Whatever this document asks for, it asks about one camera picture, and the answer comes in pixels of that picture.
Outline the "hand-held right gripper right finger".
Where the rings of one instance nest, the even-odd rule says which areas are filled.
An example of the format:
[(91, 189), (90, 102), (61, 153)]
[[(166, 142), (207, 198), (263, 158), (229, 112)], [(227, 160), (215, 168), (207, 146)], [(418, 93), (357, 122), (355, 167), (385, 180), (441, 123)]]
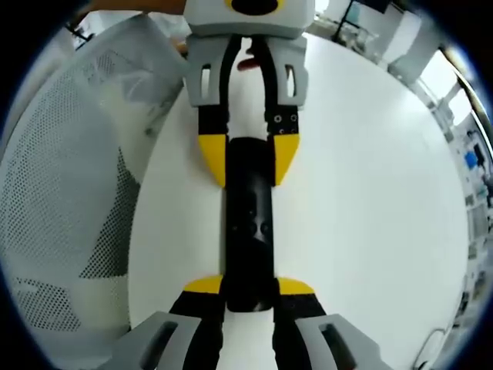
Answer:
[(272, 346), (279, 369), (386, 369), (379, 345), (339, 314), (327, 314), (308, 284), (277, 278)]

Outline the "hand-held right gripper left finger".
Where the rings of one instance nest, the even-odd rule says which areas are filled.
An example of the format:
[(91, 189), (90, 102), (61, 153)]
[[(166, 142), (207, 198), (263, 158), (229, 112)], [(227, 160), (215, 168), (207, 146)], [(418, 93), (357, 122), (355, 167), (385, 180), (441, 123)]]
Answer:
[(188, 283), (170, 311), (158, 311), (121, 337), (110, 369), (215, 369), (223, 347), (221, 275)]

